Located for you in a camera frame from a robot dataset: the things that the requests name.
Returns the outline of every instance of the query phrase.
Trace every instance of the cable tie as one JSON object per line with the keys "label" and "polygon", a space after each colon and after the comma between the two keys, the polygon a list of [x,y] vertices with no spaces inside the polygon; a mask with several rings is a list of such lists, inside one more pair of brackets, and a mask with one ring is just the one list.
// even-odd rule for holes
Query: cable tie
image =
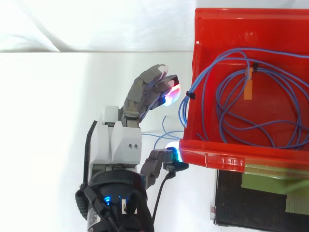
{"label": "cable tie", "polygon": [[185,94],[189,96],[190,99],[195,99],[195,93],[189,93],[189,91],[187,91]]}
{"label": "cable tie", "polygon": [[253,67],[253,72],[257,72],[258,63],[253,62],[252,67]]}

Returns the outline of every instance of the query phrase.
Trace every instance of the blue wire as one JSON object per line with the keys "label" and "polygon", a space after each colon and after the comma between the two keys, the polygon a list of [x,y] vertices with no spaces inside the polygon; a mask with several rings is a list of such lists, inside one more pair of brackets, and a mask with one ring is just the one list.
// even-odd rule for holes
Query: blue wire
{"label": "blue wire", "polygon": [[[309,129],[304,127],[302,125],[302,118],[301,118],[301,112],[300,112],[300,106],[299,106],[299,102],[297,99],[297,96],[293,90],[293,88],[291,87],[291,84],[293,84],[295,87],[297,87],[300,91],[303,92],[303,94],[306,96],[306,99],[309,103],[309,95],[306,93],[306,91],[301,87],[301,84],[305,85],[306,87],[309,88],[309,84],[304,82],[303,80],[299,79],[297,76],[281,69],[278,68],[275,65],[272,65],[270,63],[264,62],[264,61],[260,61],[260,60],[256,60],[256,59],[252,59],[252,58],[248,58],[247,55],[245,54],[244,51],[257,51],[257,52],[267,52],[267,53],[272,53],[272,54],[278,54],[278,55],[284,55],[284,56],[291,56],[291,57],[296,57],[296,58],[305,58],[305,59],[309,59],[309,56],[306,55],[298,55],[298,54],[292,54],[292,53],[286,53],[286,52],[278,52],[278,51],[271,51],[271,50],[266,50],[266,49],[259,49],[259,48],[234,48],[234,49],[230,49],[228,51],[225,51],[224,53],[222,53],[221,55],[219,55],[214,61],[213,63],[208,66],[205,70],[203,70],[200,75],[198,75],[198,77],[196,78],[196,80],[194,81],[194,83],[192,84],[192,86],[189,89],[189,93],[192,93],[195,91],[195,89],[197,88],[197,86],[200,84],[200,82],[204,79],[204,85],[203,85],[203,91],[202,91],[202,98],[201,98],[201,117],[202,117],[202,129],[203,129],[203,134],[204,137],[206,139],[206,141],[208,141],[208,137],[207,137],[207,133],[206,133],[206,129],[205,129],[205,123],[204,123],[204,114],[205,114],[205,109],[204,109],[204,99],[205,99],[205,90],[206,90],[206,85],[207,85],[207,80],[208,77],[213,69],[213,67],[224,60],[241,60],[241,61],[245,61],[247,63],[247,69],[243,69],[243,70],[239,70],[236,71],[232,74],[230,74],[228,77],[226,77],[218,86],[217,91],[216,91],[216,109],[217,109],[217,116],[219,119],[219,133],[221,136],[221,139],[223,140],[223,142],[227,143],[226,138],[225,138],[225,132],[227,134],[229,134],[231,137],[233,137],[234,139],[245,143],[247,145],[253,145],[253,146],[260,146],[258,144],[252,144],[249,143],[247,141],[244,141],[238,137],[236,137],[235,135],[233,135],[227,128],[232,128],[234,130],[239,130],[239,131],[247,131],[247,130],[252,130],[252,129],[260,129],[265,135],[266,137],[269,139],[271,146],[272,147],[276,147],[276,148],[295,148],[295,149],[300,149],[303,145],[309,143]],[[243,57],[239,58],[239,57],[229,57],[230,55],[233,54],[240,54]],[[296,114],[297,114],[297,121],[295,122],[291,122],[288,120],[274,120],[274,121],[270,121],[270,122],[266,122],[266,123],[262,123],[262,124],[256,124],[254,122],[251,122],[245,118],[242,118],[234,113],[229,112],[229,109],[232,107],[232,105],[238,100],[238,98],[242,95],[244,88],[246,87],[247,81],[249,80],[249,72],[247,72],[247,70],[250,68],[250,62],[257,62],[259,64],[264,64],[266,66],[269,66],[271,68],[273,68],[273,70],[271,69],[267,69],[267,68],[258,68],[257,72],[261,72],[261,73],[265,73],[267,74],[270,78],[272,78],[280,87],[282,87],[282,89],[285,90],[285,92],[289,95],[289,97],[292,99],[293,104],[295,105],[295,109],[296,109]],[[230,91],[230,93],[228,94],[225,102],[223,105],[221,105],[221,97],[222,94],[224,93],[224,90],[226,88],[226,86],[229,84],[229,82],[231,80],[233,80],[234,78],[236,78],[237,76],[247,73],[247,75],[245,77],[243,77],[236,85],[235,87]],[[234,99],[230,99],[232,94],[236,91],[236,89],[239,87],[241,87],[241,91],[239,92],[239,94],[237,94],[237,96]],[[181,122],[181,124],[186,127],[187,126],[187,116],[186,116],[186,109],[188,106],[190,98],[188,96],[185,96],[185,98],[182,100],[179,110],[178,110],[178,117],[179,120]],[[232,125],[230,125],[225,119],[225,115],[228,114],[230,116],[233,116],[237,119],[240,119],[246,123],[251,124],[252,126],[250,127],[246,127],[246,128],[237,128],[234,127]],[[271,138],[271,136],[266,132],[266,130],[263,128],[263,126],[266,125],[270,125],[273,123],[289,123],[289,124],[293,124],[295,125],[295,129],[294,132],[291,136],[291,138],[289,139],[288,143],[286,144],[286,146],[276,146],[273,139]],[[303,142],[301,141],[301,134],[303,132],[303,130],[307,131],[308,134],[306,135],[305,139]],[[197,136],[205,141],[205,139],[199,135],[197,133]],[[294,139],[296,138],[296,142],[294,145],[291,145],[291,143],[294,141]]]}
{"label": "blue wire", "polygon": [[157,137],[158,139],[156,140],[155,144],[154,144],[154,149],[156,144],[159,142],[160,139],[170,139],[170,140],[179,140],[182,139],[182,137],[178,137],[178,136],[174,136],[174,135],[170,135],[171,133],[176,133],[176,132],[183,132],[183,130],[175,130],[175,131],[171,131],[171,132],[166,132],[165,128],[164,128],[164,121],[165,121],[166,116],[164,116],[163,120],[162,120],[162,129],[164,131],[165,134],[159,136],[159,135],[154,135],[154,134],[147,134],[147,133],[142,133],[142,135],[148,135],[148,136],[152,136],[152,137]]}
{"label": "blue wire", "polygon": [[148,135],[148,136],[157,137],[157,138],[161,138],[161,139],[175,140],[174,138],[166,138],[166,137],[162,137],[162,136],[160,136],[160,135],[155,135],[155,134],[142,133],[142,135]]}
{"label": "blue wire", "polygon": [[165,135],[169,135],[169,134],[171,134],[171,133],[176,133],[176,132],[183,132],[183,130],[171,131],[171,132],[165,133],[165,134],[163,134],[162,136],[160,136],[160,137],[156,140],[156,142],[155,142],[155,144],[154,144],[154,150],[155,150],[156,144],[159,142],[160,139],[162,139]]}

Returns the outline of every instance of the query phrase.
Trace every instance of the red plastic bin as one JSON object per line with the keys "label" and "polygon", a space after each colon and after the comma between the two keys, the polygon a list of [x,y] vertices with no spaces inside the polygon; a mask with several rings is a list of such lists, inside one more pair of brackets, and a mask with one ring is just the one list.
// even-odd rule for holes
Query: red plastic bin
{"label": "red plastic bin", "polygon": [[[192,83],[218,55],[228,49],[253,47],[309,55],[308,36],[309,10],[307,9],[196,9]],[[309,83],[308,59],[252,51],[246,54],[250,58],[272,63]],[[187,128],[183,140],[180,141],[183,161],[238,172],[244,172],[248,164],[309,171],[309,145],[305,145],[303,151],[247,146],[227,134],[225,135],[228,143],[223,144],[219,134],[215,92],[224,78],[234,71],[245,68],[245,62],[224,61],[216,65],[209,76],[204,99],[204,121],[209,142],[203,142],[197,136],[197,133],[203,135],[201,123],[203,81],[196,88],[196,99],[190,100]],[[232,87],[232,85],[227,87],[226,93],[229,93]],[[299,89],[293,88],[293,90],[300,102],[303,125],[309,127],[309,103]],[[253,99],[240,98],[230,111],[255,123],[277,119],[296,122],[289,96],[263,73],[253,74]],[[228,116],[225,118],[235,126],[242,125],[242,122]],[[277,146],[283,146],[286,145],[295,127],[276,123],[264,128]],[[269,140],[259,129],[232,132],[248,142],[270,146]]]}

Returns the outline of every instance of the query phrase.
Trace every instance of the blue led light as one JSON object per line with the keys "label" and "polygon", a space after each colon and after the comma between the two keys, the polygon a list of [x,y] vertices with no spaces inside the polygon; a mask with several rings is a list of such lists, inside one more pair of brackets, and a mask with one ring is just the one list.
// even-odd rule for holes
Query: blue led light
{"label": "blue led light", "polygon": [[104,198],[104,201],[106,202],[107,205],[110,205],[110,204],[111,204],[111,198],[112,198],[112,197],[106,197],[106,198]]}
{"label": "blue led light", "polygon": [[183,162],[182,156],[180,155],[180,151],[179,151],[179,141],[168,143],[165,148],[168,148],[168,147],[176,148],[177,149],[177,160],[178,162]]}

